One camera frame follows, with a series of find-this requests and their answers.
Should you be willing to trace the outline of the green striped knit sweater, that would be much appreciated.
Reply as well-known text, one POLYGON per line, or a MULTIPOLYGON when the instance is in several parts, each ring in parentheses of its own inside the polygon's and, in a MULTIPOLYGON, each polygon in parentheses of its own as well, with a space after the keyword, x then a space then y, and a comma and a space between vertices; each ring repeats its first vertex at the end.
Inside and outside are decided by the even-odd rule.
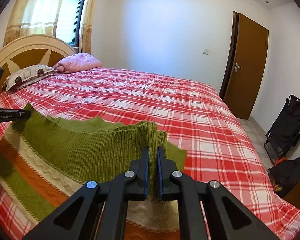
POLYGON ((25 109, 30 118, 12 122, 0 141, 0 190, 20 221, 37 225, 84 183, 105 183, 127 171, 146 147, 148 196, 129 203, 125 239, 179 239, 177 202, 159 201, 157 149, 179 170, 187 152, 170 143, 165 131, 150 121, 66 120, 44 116, 29 104, 25 109))

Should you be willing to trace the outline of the grey patterned pillow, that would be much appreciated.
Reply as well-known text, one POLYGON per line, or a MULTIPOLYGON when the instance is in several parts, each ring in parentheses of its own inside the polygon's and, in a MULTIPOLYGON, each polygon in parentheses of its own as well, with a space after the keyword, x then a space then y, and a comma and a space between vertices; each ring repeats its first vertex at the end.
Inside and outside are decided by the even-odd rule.
POLYGON ((8 76, 2 85, 2 89, 5 91, 11 89, 19 90, 56 73, 57 71, 52 67, 44 64, 35 64, 8 76))

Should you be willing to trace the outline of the cream wooden headboard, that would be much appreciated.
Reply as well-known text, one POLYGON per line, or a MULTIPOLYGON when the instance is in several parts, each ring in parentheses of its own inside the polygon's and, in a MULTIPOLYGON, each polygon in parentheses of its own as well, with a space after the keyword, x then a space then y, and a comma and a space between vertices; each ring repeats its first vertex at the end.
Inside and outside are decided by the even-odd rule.
POLYGON ((61 59, 74 55, 75 50, 64 41, 48 35, 29 35, 18 38, 0 51, 0 93, 6 78, 14 72, 35 64, 53 67, 61 59))

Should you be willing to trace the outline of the red plaid bed sheet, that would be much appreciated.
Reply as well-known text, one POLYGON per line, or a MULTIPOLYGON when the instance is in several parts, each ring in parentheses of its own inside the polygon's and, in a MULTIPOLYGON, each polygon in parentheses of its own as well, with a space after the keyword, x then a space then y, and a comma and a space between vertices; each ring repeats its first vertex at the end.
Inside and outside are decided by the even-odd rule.
MULTIPOLYGON (((193 179, 220 181, 280 239, 300 231, 300 210, 278 197, 241 124, 210 86, 126 69, 95 68, 55 74, 16 92, 0 93, 0 108, 31 105, 66 120, 99 117, 132 125, 150 121, 187 152, 182 169, 193 179)), ((0 124, 0 141, 10 126, 0 124)), ((13 239, 33 226, 0 190, 0 224, 13 239)))

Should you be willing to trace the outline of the left yellow curtain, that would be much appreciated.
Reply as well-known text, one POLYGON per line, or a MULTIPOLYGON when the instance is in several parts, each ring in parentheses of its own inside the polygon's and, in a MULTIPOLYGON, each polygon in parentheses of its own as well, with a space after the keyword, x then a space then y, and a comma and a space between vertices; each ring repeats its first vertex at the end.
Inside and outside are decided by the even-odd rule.
POLYGON ((61 3, 62 0, 16 0, 4 45, 33 34, 55 36, 61 3))

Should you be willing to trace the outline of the yellow curtain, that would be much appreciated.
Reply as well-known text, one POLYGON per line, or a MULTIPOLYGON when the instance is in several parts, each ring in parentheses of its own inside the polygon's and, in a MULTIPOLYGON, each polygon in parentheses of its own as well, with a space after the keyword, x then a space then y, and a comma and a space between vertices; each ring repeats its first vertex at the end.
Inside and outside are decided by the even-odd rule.
POLYGON ((91 53, 91 36, 96 0, 84 0, 79 28, 79 52, 91 53))
POLYGON ((33 34, 55 36, 61 3, 62 0, 16 0, 4 45, 33 34))

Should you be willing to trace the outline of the pink pillow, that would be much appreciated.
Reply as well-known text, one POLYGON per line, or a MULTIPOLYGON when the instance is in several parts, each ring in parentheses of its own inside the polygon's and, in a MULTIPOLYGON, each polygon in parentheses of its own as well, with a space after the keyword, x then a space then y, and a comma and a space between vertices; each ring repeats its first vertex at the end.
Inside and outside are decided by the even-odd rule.
POLYGON ((61 59, 53 68, 59 73, 70 74, 100 68, 102 66, 102 62, 92 55, 88 53, 77 53, 61 59))

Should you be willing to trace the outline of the right yellow curtain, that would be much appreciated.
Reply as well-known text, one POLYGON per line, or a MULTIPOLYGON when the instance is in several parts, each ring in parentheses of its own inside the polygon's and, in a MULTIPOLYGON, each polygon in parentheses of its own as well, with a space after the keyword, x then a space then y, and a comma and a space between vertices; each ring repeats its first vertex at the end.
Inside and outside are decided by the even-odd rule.
POLYGON ((91 36, 96 0, 84 0, 79 28, 79 52, 91 53, 91 36))

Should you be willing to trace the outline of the black bag on floor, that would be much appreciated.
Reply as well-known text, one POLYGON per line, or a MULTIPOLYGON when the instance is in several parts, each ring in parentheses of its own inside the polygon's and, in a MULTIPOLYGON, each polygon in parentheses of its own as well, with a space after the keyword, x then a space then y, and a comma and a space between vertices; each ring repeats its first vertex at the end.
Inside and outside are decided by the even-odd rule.
POLYGON ((300 181, 300 157, 283 160, 267 171, 274 192, 283 198, 300 181))

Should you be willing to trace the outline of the folded black chair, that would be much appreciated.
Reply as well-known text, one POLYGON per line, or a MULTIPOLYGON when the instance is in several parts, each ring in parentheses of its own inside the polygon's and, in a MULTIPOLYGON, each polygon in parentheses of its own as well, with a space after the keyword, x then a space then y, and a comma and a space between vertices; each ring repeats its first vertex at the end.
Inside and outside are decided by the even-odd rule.
POLYGON ((279 116, 266 133, 264 149, 272 164, 285 157, 300 140, 300 99, 294 95, 286 98, 279 116))

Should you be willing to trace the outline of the brown wooden door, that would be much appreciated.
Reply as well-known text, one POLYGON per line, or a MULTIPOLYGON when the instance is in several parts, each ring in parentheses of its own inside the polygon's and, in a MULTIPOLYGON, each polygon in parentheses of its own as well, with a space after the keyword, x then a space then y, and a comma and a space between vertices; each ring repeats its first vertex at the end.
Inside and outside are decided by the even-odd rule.
POLYGON ((233 12, 228 61, 219 97, 237 118, 248 119, 266 66, 269 30, 233 12))

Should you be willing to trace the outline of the window with dark frame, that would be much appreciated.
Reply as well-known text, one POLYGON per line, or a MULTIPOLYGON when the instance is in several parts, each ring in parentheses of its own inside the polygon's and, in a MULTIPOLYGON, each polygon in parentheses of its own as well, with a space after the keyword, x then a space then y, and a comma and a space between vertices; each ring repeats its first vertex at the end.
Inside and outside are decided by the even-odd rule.
POLYGON ((57 21, 56 37, 75 49, 78 49, 83 5, 84 0, 62 0, 57 21))

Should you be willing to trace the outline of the white wall switch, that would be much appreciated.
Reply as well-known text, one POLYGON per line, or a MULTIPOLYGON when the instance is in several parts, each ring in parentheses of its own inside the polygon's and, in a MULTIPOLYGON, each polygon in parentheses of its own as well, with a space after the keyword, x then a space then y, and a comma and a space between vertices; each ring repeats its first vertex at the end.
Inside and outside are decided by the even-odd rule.
POLYGON ((210 52, 210 51, 209 51, 208 49, 204 49, 203 54, 204 54, 204 55, 209 55, 209 52, 210 52))

